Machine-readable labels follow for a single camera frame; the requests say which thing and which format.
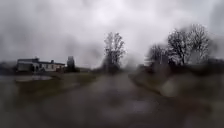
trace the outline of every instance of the gray cloud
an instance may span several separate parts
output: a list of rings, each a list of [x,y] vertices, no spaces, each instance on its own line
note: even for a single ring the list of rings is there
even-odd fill
[[[223,5],[222,0],[1,0],[0,60],[38,56],[66,62],[73,55],[78,65],[94,67],[113,31],[124,37],[125,58],[140,63],[149,46],[176,27],[196,22],[223,33]]]

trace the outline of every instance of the wet road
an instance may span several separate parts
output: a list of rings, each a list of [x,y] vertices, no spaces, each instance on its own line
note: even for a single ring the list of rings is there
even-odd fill
[[[136,87],[127,74],[102,76],[92,85],[5,115],[1,123],[9,128],[181,128],[191,124],[171,100]]]

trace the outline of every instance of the distant tree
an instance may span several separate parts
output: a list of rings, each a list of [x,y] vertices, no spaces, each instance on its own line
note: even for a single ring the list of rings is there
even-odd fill
[[[149,52],[148,55],[146,56],[146,61],[148,65],[151,63],[157,63],[157,64],[162,64],[164,62],[168,63],[168,56],[166,55],[166,49],[162,45],[153,45]]]
[[[67,71],[68,72],[75,72],[75,61],[73,56],[69,56],[67,60]]]
[[[205,28],[192,25],[168,36],[167,55],[180,65],[201,63],[209,58],[212,45]]]
[[[119,33],[113,34],[112,32],[108,34],[105,47],[105,60],[104,67],[106,70],[113,71],[120,68],[120,59],[123,57],[124,51],[124,41]]]

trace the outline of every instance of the building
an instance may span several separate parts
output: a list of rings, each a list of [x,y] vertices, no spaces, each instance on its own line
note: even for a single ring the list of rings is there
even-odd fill
[[[53,60],[51,62],[39,61],[39,58],[17,60],[17,71],[19,72],[55,72],[64,67],[65,64],[55,63]]]

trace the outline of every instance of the grass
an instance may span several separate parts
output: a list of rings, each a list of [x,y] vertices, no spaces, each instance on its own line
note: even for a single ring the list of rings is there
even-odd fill
[[[58,94],[62,91],[63,86],[61,80],[55,78],[45,81],[16,82],[16,85],[19,92],[16,102],[19,104],[40,101],[48,96]]]
[[[16,82],[19,91],[16,103],[20,105],[27,102],[38,102],[64,91],[69,91],[74,87],[88,85],[97,77],[98,75],[92,73],[72,73],[64,74],[60,79],[54,77],[50,80]]]

